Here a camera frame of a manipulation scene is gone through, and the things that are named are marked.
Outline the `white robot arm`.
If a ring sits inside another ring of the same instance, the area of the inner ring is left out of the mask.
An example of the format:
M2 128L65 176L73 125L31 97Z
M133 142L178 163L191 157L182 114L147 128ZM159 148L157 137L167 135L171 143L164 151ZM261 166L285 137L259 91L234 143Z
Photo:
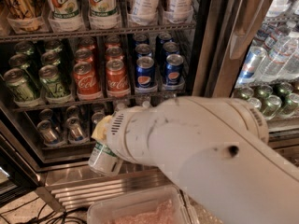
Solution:
M102 119L93 139L125 161L159 168L224 224L299 224L299 169L268 145L244 100L181 96Z

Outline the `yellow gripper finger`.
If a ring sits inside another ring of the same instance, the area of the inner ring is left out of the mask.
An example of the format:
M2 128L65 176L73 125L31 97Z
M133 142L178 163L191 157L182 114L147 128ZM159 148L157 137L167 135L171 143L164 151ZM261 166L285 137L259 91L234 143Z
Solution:
M112 120L112 116L108 115L101 119L95 126L92 134L92 139L95 141L106 141L107 140L107 128Z

